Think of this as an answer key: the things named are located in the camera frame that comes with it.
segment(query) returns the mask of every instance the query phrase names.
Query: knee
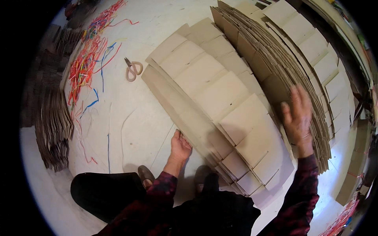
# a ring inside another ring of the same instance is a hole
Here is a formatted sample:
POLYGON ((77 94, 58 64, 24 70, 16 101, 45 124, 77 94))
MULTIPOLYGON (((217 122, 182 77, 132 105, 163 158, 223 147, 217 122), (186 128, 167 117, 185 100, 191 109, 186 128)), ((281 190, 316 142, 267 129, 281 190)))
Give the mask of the knee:
POLYGON ((76 175, 71 182, 71 196, 75 202, 80 201, 82 192, 85 190, 86 183, 91 173, 81 173, 76 175))

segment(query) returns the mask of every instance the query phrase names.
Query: scissor handle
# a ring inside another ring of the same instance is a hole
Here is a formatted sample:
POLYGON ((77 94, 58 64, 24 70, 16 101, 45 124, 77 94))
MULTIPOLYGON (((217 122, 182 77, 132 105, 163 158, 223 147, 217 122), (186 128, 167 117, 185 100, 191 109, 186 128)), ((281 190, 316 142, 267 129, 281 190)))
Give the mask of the scissor handle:
POLYGON ((130 82, 133 82, 136 79, 136 76, 140 75, 143 71, 143 65, 140 62, 131 62, 131 65, 127 67, 126 69, 126 79, 130 82), (139 71, 136 70, 136 66, 139 65, 140 69, 139 71))
POLYGON ((136 74, 135 72, 131 69, 131 66, 128 66, 126 68, 126 79, 129 81, 129 82, 133 82, 135 79, 136 79, 136 74), (130 79, 129 78, 129 72, 132 74, 132 78, 130 79))

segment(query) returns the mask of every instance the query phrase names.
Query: hand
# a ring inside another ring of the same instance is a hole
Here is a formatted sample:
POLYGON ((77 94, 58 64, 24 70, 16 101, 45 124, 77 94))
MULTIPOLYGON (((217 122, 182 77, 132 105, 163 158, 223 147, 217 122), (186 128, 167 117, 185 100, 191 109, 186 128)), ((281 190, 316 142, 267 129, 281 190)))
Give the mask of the hand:
POLYGON ((180 130, 175 131, 170 144, 170 159, 185 162, 192 153, 192 146, 186 141, 180 130))
POLYGON ((310 133, 311 100, 300 85, 292 86, 290 91, 293 110, 290 112, 290 106, 282 102, 283 124, 294 144, 298 146, 299 157, 308 157, 314 153, 310 133))
POLYGON ((175 131, 170 144, 170 156, 163 171, 178 178, 186 160, 192 153, 192 146, 186 141, 180 130, 175 131))

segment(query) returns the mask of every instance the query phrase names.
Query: person's left hand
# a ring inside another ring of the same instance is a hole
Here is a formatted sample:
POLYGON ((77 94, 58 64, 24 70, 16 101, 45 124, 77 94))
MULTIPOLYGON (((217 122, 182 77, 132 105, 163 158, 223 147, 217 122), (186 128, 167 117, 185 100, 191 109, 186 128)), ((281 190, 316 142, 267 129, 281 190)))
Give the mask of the person's left hand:
POLYGON ((176 129, 170 143, 171 153, 169 158, 174 159, 175 161, 185 162, 192 153, 192 145, 186 141, 180 130, 176 129))

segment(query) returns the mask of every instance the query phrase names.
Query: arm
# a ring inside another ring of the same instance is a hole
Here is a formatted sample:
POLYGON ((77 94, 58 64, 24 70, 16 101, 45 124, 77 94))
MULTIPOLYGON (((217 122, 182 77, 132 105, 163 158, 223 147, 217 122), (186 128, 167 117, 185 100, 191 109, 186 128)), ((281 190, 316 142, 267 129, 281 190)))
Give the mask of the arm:
POLYGON ((143 200, 135 200, 97 235, 166 235, 167 214, 173 207, 177 177, 192 152, 192 146, 179 130, 171 140, 167 164, 143 200))
POLYGON ((282 112, 285 129, 298 147, 298 169, 277 216, 258 236, 307 235, 313 217, 312 210, 319 199, 319 171, 310 133, 311 101, 300 86, 291 88, 291 98, 293 112, 290 112, 290 107, 286 103, 282 104, 282 112))

